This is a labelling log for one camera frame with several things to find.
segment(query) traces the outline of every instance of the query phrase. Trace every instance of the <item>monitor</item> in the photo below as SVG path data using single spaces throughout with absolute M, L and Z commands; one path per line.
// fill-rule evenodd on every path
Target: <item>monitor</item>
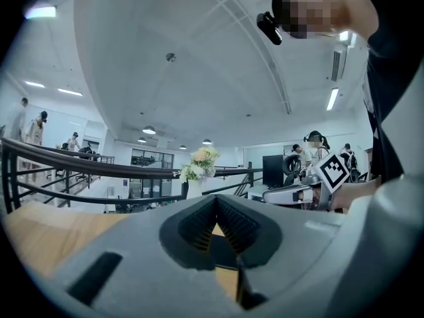
M 263 184 L 268 186 L 282 187 L 284 184 L 283 161 L 285 156 L 279 154 L 276 156 L 262 157 Z

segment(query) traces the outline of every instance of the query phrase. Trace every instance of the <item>black camera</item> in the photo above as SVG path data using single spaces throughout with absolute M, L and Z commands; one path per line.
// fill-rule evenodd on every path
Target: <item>black camera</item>
M 274 45 L 281 44 L 282 38 L 280 32 L 278 27 L 275 25 L 275 19 L 272 17 L 270 12 L 258 14 L 256 24 Z

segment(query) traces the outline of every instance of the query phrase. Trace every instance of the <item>metal railing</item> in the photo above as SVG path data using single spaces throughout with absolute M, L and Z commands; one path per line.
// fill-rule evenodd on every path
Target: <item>metal railing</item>
M 3 196 L 5 199 L 6 210 L 8 213 L 12 212 L 13 209 L 18 209 L 21 206 L 20 199 L 30 193 L 41 193 L 50 196 L 48 199 L 64 199 L 70 206 L 70 201 L 79 201 L 84 203 L 97 203 L 97 204 L 114 204 L 114 205 L 148 205 L 150 203 L 162 202 L 162 201 L 178 201 L 183 200 L 187 197 L 188 183 L 182 184 L 182 192 L 180 195 L 173 195 L 169 197 L 157 197 L 157 198 L 137 198 L 137 199 L 108 199 L 108 198 L 94 198 L 84 197 L 80 195 L 74 195 L 69 193 L 69 189 L 76 186 L 69 185 L 70 178 L 80 175 L 87 174 L 88 176 L 107 176 L 112 178 L 132 178 L 132 179 L 177 179 L 178 176 L 174 175 L 177 172 L 176 169 L 161 169 L 161 168 L 138 168 L 134 166 L 124 166 L 114 164 L 114 158 L 108 157 L 105 161 L 111 161 L 112 164 L 105 164 L 101 161 L 92 161 L 88 158 L 100 158 L 102 156 L 95 154 L 85 154 L 70 152 L 64 150 L 57 150 L 55 148 L 42 148 L 39 146 L 24 144 L 8 138 L 2 138 L 3 151 L 2 151 L 2 185 L 3 185 Z M 51 166 L 51 168 L 39 168 L 35 170 L 17 171 L 18 157 L 30 160 L 34 163 L 39 163 L 45 166 Z M 47 170 L 65 170 L 66 176 L 61 178 L 59 181 L 65 180 L 67 182 L 65 189 L 60 192 L 46 189 L 48 186 L 54 184 L 53 182 L 47 183 L 42 186 L 31 185 L 19 181 L 18 176 L 30 174 L 33 172 L 42 172 Z M 235 176 L 235 175 L 248 175 L 248 181 L 221 187 L 219 189 L 212 189 L 203 192 L 204 195 L 210 193 L 216 193 L 239 187 L 243 185 L 253 186 L 253 183 L 261 178 L 254 179 L 254 173 L 261 172 L 262 169 L 253 169 L 252 164 L 249 163 L 247 169 L 228 169 L 228 170 L 217 170 L 215 177 L 223 176 Z M 19 187 L 28 189 L 24 193 L 19 193 Z

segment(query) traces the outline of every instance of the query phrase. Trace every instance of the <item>vase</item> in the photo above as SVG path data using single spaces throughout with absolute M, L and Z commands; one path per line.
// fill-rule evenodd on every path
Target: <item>vase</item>
M 187 199 L 201 197 L 201 180 L 189 180 Z

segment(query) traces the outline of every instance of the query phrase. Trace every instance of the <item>white ceiling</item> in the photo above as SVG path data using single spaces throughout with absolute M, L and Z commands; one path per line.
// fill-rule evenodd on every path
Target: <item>white ceiling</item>
M 335 87 L 329 74 L 336 40 L 283 34 L 274 46 L 256 27 L 270 0 L 48 2 L 58 5 L 58 17 L 27 23 L 10 70 L 19 80 L 52 86 L 31 93 L 67 103 L 75 97 L 54 88 L 82 92 L 81 101 L 95 104 L 118 139 L 134 141 L 152 125 L 170 148 L 195 148 L 206 137 L 217 146 L 263 144 L 282 138 L 249 133 L 304 114 L 331 118 L 325 109 Z M 174 63 L 165 60 L 169 52 Z M 359 74 L 349 76 L 337 86 L 343 96 L 336 113 L 356 93 Z

